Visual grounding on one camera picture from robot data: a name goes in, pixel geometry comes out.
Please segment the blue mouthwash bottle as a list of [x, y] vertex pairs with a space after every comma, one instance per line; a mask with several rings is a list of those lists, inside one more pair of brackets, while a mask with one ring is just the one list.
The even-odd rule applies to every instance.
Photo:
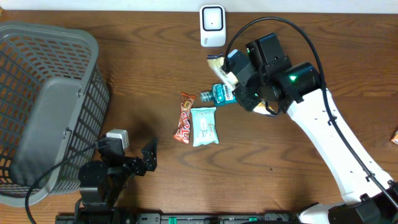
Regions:
[[212, 101], [216, 107], [236, 103], [232, 90], [225, 84], [214, 84], [210, 91], [200, 93], [202, 102]]

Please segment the red chocolate bar wrapper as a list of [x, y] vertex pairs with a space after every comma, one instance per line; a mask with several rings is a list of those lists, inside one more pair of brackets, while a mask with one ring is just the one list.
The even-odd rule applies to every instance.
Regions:
[[174, 139], [185, 144], [188, 144], [190, 141], [191, 108], [193, 106], [195, 98], [195, 95], [189, 95], [181, 92], [180, 117], [178, 122], [178, 129], [174, 134]]

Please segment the light green tissue pack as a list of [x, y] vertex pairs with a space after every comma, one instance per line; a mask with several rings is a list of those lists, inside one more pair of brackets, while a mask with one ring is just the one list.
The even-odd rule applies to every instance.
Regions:
[[216, 107], [192, 108], [193, 147], [218, 144], [219, 139], [215, 127]]

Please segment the yellow snack bag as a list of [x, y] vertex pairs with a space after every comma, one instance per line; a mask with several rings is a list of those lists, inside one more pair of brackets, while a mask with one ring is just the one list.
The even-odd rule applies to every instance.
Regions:
[[[227, 56], [224, 56], [223, 54], [209, 55], [207, 56], [207, 62], [209, 67], [214, 71], [218, 78], [220, 78], [220, 80], [233, 91], [238, 85], [238, 79], [232, 72], [226, 73], [223, 70], [223, 67], [228, 64], [226, 58]], [[261, 80], [259, 74], [258, 77], [259, 88], [257, 95], [260, 97], [261, 102], [255, 107], [252, 112], [275, 117], [280, 114], [280, 111], [274, 110], [273, 107], [270, 106], [269, 100], [260, 95]]]

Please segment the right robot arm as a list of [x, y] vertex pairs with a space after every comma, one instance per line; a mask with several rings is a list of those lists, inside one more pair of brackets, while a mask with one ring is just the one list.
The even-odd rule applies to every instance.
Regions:
[[301, 223], [397, 223], [397, 182], [366, 152], [323, 92], [320, 74], [308, 62], [292, 65], [274, 33], [228, 54], [238, 82], [233, 94], [245, 110], [261, 100], [295, 121], [331, 171], [343, 201], [315, 204], [297, 214]]

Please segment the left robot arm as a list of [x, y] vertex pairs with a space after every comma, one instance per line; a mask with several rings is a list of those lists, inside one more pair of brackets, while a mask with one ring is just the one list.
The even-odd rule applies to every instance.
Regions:
[[130, 212], [114, 205], [129, 179], [144, 176], [157, 167], [155, 138], [142, 149], [143, 157], [125, 155], [122, 140], [104, 137], [94, 143], [99, 161], [89, 161], [78, 173], [81, 199], [76, 204], [73, 223], [134, 223]]

